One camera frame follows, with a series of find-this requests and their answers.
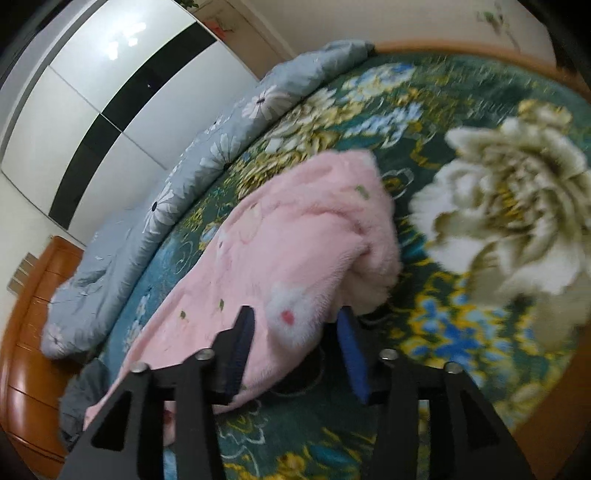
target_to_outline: black stripe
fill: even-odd
[[[199,23],[185,28],[135,72],[103,110],[121,131],[180,69],[215,42]]]
[[[99,115],[86,132],[61,179],[49,216],[68,229],[82,195],[121,132]]]
[[[88,184],[121,131],[167,81],[214,42],[215,38],[195,22],[162,46],[125,82],[74,153],[51,204],[51,218],[69,229]]]

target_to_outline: blue gripper pad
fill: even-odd
[[[367,405],[371,394],[368,364],[358,344],[352,322],[357,322],[357,319],[351,307],[341,308],[337,314],[336,331],[349,376],[349,384],[359,401]]]

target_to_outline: wooden bed frame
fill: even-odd
[[[35,264],[8,321],[0,350],[0,424],[27,466],[56,478],[66,451],[58,439],[58,406],[80,366],[39,351],[47,303],[71,277],[82,250],[55,236]]]
[[[591,102],[588,88],[571,75],[510,50],[448,41],[381,44],[378,53],[433,51],[502,60],[549,77]],[[54,237],[31,273],[10,317],[0,351],[0,423],[25,463],[54,479],[66,455],[58,440],[58,404],[79,366],[49,361],[39,351],[53,292],[75,271],[82,251]],[[558,385],[515,437],[538,480],[551,480],[581,441],[591,420],[591,325]]]

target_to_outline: large white peony print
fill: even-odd
[[[457,158],[410,202],[429,256],[467,274],[471,302],[533,297],[534,334],[549,349],[591,313],[591,171],[562,132],[571,120],[525,100],[498,129],[451,129]]]

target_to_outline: white wall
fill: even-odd
[[[506,34],[498,36],[476,19],[479,11],[496,13],[498,4],[521,51],[554,63],[546,29],[517,0],[230,0],[235,1],[296,53],[344,38],[463,40],[513,48]]]
[[[7,290],[8,282],[25,255],[38,258],[53,235],[80,246],[0,173],[0,338],[17,299]]]

